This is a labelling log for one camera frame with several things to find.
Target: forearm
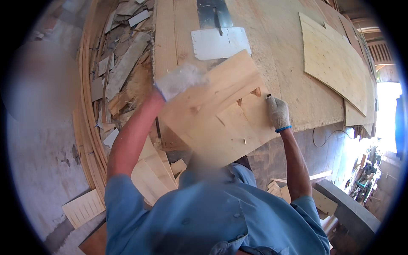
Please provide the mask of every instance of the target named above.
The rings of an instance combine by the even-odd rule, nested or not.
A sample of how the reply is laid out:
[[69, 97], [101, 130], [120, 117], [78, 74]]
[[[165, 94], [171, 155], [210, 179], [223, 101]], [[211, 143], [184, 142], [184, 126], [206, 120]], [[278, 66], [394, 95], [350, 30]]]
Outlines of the forearm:
[[285, 129], [280, 134], [285, 147], [290, 198], [293, 201], [301, 196], [311, 196], [312, 186], [310, 184], [309, 171], [292, 130]]
[[128, 176], [132, 174], [153, 121], [163, 107], [162, 95], [157, 89], [153, 89], [140, 109], [132, 115], [119, 132], [113, 143], [108, 159], [108, 180], [116, 174]]

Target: hand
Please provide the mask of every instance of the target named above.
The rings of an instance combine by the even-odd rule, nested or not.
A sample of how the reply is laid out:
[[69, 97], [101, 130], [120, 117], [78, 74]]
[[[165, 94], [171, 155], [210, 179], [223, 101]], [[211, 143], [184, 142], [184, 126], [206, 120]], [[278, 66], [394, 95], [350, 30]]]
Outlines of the hand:
[[266, 103], [268, 104], [269, 119], [275, 127], [276, 133], [292, 127], [289, 121], [288, 104], [285, 101], [268, 94]]
[[196, 66], [185, 63], [159, 79], [154, 86], [160, 91], [164, 100], [168, 102], [190, 87], [207, 83], [208, 80]]

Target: wooden vent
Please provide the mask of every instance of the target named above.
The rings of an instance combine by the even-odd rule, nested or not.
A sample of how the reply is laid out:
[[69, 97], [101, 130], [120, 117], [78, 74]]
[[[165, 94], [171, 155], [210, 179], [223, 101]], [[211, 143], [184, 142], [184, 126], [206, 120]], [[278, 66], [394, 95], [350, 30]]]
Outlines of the wooden vent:
[[375, 65], [394, 63], [386, 41], [368, 42], [367, 45]]

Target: black wire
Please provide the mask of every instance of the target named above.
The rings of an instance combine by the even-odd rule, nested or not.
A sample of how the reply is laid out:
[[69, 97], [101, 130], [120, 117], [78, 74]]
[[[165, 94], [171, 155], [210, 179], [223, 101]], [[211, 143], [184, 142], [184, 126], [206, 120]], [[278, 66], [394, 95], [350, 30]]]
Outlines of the black wire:
[[329, 135], [329, 137], [327, 137], [326, 141], [324, 141], [324, 143], [322, 144], [322, 146], [317, 146], [316, 143], [315, 143], [315, 129], [313, 129], [313, 134], [312, 134], [313, 144], [314, 144], [317, 148], [323, 147], [323, 146], [327, 143], [327, 141], [329, 140], [330, 136], [331, 136], [332, 134], [334, 134], [334, 132], [337, 132], [337, 131], [340, 131], [340, 132], [345, 133], [345, 134], [348, 136], [348, 138], [350, 138], [351, 140], [357, 138], [357, 137], [351, 138], [351, 137], [348, 135], [348, 133], [344, 132], [343, 130], [338, 129], [338, 130], [334, 130], [334, 131]]

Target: person's right arm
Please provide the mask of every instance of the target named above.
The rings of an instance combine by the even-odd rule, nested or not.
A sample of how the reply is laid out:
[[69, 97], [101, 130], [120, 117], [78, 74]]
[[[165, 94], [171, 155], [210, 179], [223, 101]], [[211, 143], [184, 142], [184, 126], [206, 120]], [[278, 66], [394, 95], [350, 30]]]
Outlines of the person's right arm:
[[266, 101], [269, 108], [269, 118], [276, 132], [280, 133], [285, 147], [290, 198], [294, 201], [302, 196], [312, 196], [309, 171], [292, 133], [288, 105], [285, 101], [274, 98], [271, 94], [268, 94]]

